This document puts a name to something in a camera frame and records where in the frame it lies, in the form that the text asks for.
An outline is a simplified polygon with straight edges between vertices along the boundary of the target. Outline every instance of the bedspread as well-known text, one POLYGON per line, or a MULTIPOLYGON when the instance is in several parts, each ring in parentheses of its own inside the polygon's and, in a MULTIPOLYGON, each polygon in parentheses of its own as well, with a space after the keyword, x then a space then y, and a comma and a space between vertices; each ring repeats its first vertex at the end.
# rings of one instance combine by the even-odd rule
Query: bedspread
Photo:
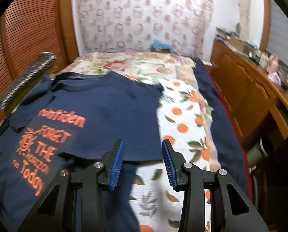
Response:
MULTIPOLYGON (((62 72, 101 75, 113 70, 133 80, 162 84, 164 92, 157 109, 161 140, 169 139, 186 161, 216 171, 220 164, 210 133, 212 108, 199 93, 192 67, 190 58, 172 54, 91 53, 62 72)), ((170 186, 163 162, 138 167, 129 203, 141 231, 178 231, 183 200, 184 193, 170 186)), ((205 230, 210 231, 209 190, 205 201, 205 230)))

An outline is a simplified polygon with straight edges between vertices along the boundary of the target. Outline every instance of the wooden cabinet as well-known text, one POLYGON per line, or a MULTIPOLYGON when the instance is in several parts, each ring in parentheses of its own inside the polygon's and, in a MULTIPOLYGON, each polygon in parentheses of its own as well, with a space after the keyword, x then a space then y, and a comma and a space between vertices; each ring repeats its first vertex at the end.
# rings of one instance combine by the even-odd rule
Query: wooden cabinet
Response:
MULTIPOLYGON (((0 94, 7 92, 12 80, 20 76, 40 52, 49 51, 57 56, 55 72, 68 64, 59 15, 59 0, 14 0, 8 6, 0 18, 0 94)), ((3 118, 0 110, 0 123, 3 118)))
POLYGON ((256 75, 251 81, 246 99, 233 113, 241 140, 259 126, 276 100, 276 94, 262 78, 256 75))
POLYGON ((78 55, 77 44, 75 40, 73 16, 72 16, 72 2, 71 0, 60 1, 60 22, 62 35, 65 42, 66 56, 68 64, 71 64, 78 55))
POLYGON ((231 111, 243 142, 263 121, 276 100, 276 94, 244 58, 221 43, 214 43, 212 71, 231 111))
POLYGON ((228 102, 231 112, 235 112, 248 95, 252 81, 248 64, 240 60, 226 46, 215 42, 212 58, 216 68, 212 76, 228 102))

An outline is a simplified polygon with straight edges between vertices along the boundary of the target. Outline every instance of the dark green leaf pattern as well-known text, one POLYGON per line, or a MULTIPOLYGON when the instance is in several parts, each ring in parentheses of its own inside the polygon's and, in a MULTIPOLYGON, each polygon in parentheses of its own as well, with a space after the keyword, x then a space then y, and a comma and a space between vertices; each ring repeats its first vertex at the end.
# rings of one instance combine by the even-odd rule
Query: dark green leaf pattern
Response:
POLYGON ((180 94, 185 95, 185 96, 190 96, 189 93, 185 92, 185 91, 179 91, 180 94))
POLYGON ((97 70, 97 74, 98 74, 98 75, 103 75, 103 74, 104 74, 104 71, 101 70, 101 69, 98 69, 98 70, 97 70))
POLYGON ((141 176, 139 175, 135 175, 135 178, 134 178, 134 182, 133 184, 136 184, 136 185, 144 185, 144 182, 143 182, 143 179, 141 178, 141 176))
POLYGON ((198 150, 194 156, 193 156, 193 159, 191 160, 192 163, 195 163, 197 162, 199 159, 201 158, 201 150, 198 150))
POLYGON ((147 212, 141 212, 140 215, 142 215, 142 216, 149 216, 149 213, 147 213, 147 212))
POLYGON ((201 149, 189 149, 189 152, 197 153, 198 151, 201 151, 201 149))
POLYGON ((197 141, 188 142, 188 146, 190 146, 192 148, 201 148, 202 147, 201 143, 197 142, 197 141))
POLYGON ((186 101, 188 101, 188 97, 184 97, 182 100, 180 100, 180 103, 183 103, 183 102, 186 102, 186 101))
POLYGON ((169 225, 172 227, 172 228, 176 228, 178 229, 179 228, 179 225, 180 225, 180 222, 179 221, 172 221, 170 219, 168 219, 169 221, 169 225))
POLYGON ((187 108, 186 108, 186 110, 192 110, 193 109, 193 104, 191 104, 191 105, 189 105, 187 108))
POLYGON ((174 120, 172 120, 171 118, 169 118, 168 116, 165 115, 165 118, 168 122, 171 122, 171 123, 176 123, 174 120))
POLYGON ((140 203, 143 212, 140 213, 142 216, 152 216, 157 212, 157 198, 152 198, 152 193, 148 192, 147 195, 142 195, 142 203, 140 203))
POLYGON ((151 181, 159 180, 161 176, 162 176, 162 169, 156 169, 154 172, 154 177, 152 177, 150 180, 151 181))

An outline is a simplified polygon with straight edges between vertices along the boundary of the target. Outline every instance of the blue object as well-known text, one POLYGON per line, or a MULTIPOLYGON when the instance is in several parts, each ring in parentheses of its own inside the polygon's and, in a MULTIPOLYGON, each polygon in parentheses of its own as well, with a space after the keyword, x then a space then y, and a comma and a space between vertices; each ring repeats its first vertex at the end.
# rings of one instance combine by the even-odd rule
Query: blue object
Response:
POLYGON ((123 162, 114 191, 103 192, 104 211, 109 232, 139 232, 140 230, 137 217, 129 204, 136 169, 136 164, 123 162))
POLYGON ((250 43, 249 41, 244 41, 245 44, 249 45, 251 48, 256 49, 256 45, 253 45, 252 43, 250 43))
POLYGON ((167 43, 160 43, 158 40, 154 40, 153 42, 153 47, 155 49, 166 49, 166 50, 170 50, 171 49, 171 46, 167 43))
MULTIPOLYGON (((124 160, 161 160, 156 108, 162 90, 161 85, 138 83, 115 72, 67 72, 54 81, 45 76, 0 127, 0 218, 6 228, 17 231, 61 169, 86 168, 112 150, 117 138, 125 141, 124 160)), ((116 167, 120 163, 117 157, 116 167)), ((135 171, 131 174, 133 182, 135 171)), ((118 185, 113 194, 129 198, 131 187, 118 194, 118 185)))
POLYGON ((212 111, 213 122, 210 130, 218 152, 218 161, 221 164, 221 168, 229 172, 239 187, 249 196, 242 150, 237 141, 228 113, 219 100, 218 92, 207 74, 202 61, 197 58, 193 58, 192 60, 196 63, 193 71, 198 82, 199 92, 207 100, 208 105, 214 108, 212 111))
POLYGON ((109 187, 110 190, 113 191, 114 187, 117 186, 117 182, 118 182, 118 178, 119 178, 119 173, 120 173, 120 168, 121 168, 121 164, 123 162, 123 157, 125 155, 125 150, 124 150, 124 141, 122 140, 118 151, 117 151, 117 155, 114 159, 113 162, 113 166, 110 170, 110 183, 109 183, 109 187))
POLYGON ((162 141, 162 155, 170 185, 173 187, 173 190, 175 190, 178 185, 176 181, 176 170, 165 141, 162 141))

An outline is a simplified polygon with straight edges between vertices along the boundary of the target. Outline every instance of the wooden dresser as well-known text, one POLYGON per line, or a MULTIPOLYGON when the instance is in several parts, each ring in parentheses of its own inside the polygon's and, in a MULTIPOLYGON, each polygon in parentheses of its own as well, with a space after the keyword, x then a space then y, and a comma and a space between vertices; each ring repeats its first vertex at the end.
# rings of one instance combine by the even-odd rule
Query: wooden dresser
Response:
POLYGON ((276 146, 288 137, 288 95, 274 85, 260 66, 214 42, 212 76, 221 89, 248 151, 263 134, 271 135, 276 146))
POLYGON ((214 42, 211 63, 245 151, 263 135, 272 141, 273 152, 252 174, 254 202, 270 229, 287 227, 288 95, 260 66, 225 44, 214 42))

